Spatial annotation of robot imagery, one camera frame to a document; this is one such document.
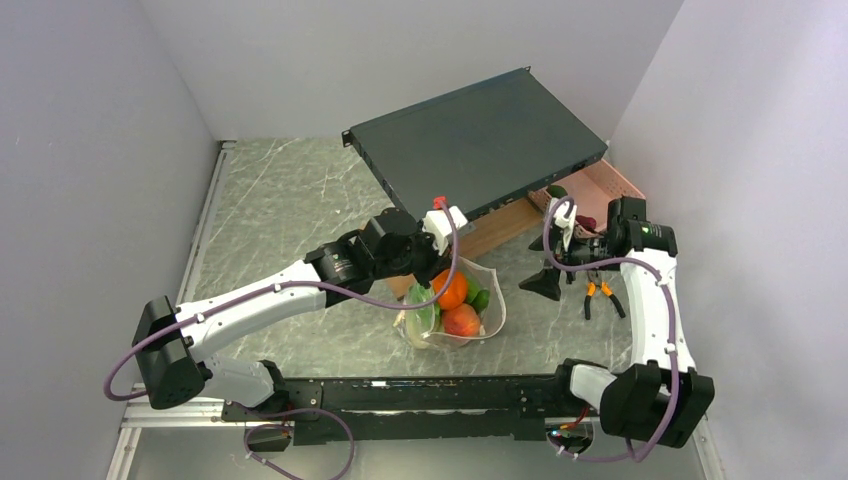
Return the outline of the red orange fake peach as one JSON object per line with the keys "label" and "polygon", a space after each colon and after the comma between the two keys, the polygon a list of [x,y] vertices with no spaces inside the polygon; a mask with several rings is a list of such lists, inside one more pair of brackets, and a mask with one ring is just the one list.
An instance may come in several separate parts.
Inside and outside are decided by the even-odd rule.
{"label": "red orange fake peach", "polygon": [[482,326],[474,309],[465,303],[455,309],[443,311],[441,322],[445,333],[460,337],[477,336]]}

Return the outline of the orange fake fruit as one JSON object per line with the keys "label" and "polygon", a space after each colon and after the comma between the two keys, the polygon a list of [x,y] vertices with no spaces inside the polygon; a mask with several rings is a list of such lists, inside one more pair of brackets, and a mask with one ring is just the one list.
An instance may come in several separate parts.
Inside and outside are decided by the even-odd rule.
{"label": "orange fake fruit", "polygon": [[452,280],[448,282],[449,270],[445,270],[438,274],[431,282],[435,293],[440,292],[444,287],[447,290],[439,297],[437,303],[441,310],[452,310],[464,303],[467,283],[465,275],[457,271]]}

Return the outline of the clear zip top bag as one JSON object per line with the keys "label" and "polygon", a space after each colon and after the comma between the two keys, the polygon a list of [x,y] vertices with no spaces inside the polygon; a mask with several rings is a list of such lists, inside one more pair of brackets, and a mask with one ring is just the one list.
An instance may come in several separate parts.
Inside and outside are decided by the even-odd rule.
{"label": "clear zip top bag", "polygon": [[461,259],[444,296],[424,308],[400,312],[393,327],[416,349],[456,349],[499,334],[506,319],[497,271]]}

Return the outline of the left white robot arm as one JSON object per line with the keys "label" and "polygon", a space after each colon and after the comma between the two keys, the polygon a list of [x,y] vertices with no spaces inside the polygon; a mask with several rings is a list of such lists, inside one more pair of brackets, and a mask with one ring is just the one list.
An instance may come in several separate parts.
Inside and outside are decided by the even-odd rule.
{"label": "left white robot arm", "polygon": [[324,243],[289,267],[216,297],[173,305],[165,296],[143,308],[130,358],[137,362],[144,396],[165,410],[198,397],[230,400],[272,420],[288,393],[271,361],[220,355],[227,345],[274,323],[368,297],[382,279],[411,275],[423,286],[458,262],[458,239],[467,220],[439,200],[421,220],[387,208],[361,229]]}

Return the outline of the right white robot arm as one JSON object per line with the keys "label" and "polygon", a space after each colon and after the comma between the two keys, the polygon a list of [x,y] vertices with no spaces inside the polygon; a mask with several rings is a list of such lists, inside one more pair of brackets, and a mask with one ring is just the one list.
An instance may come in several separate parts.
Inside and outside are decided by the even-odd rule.
{"label": "right white robot arm", "polygon": [[669,226],[646,217],[647,203],[622,196],[609,202],[605,230],[573,237],[577,206],[570,196],[549,200],[543,232],[531,248],[545,255],[542,269],[521,289],[561,297],[560,275],[604,270],[620,273],[631,323],[631,359],[621,373],[568,359],[551,388],[557,411],[574,415],[587,404],[604,433],[641,442],[641,460],[655,446],[683,447],[715,397],[712,378],[698,373],[685,340],[676,292],[678,248]]}

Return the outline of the purple fake eggplant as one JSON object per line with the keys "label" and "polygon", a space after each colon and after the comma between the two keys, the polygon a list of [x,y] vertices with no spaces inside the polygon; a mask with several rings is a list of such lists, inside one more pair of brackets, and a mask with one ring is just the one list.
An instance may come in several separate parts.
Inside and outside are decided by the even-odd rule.
{"label": "purple fake eggplant", "polygon": [[577,215],[575,217],[575,222],[578,226],[580,226],[583,230],[589,233],[597,232],[597,221],[593,217]]}

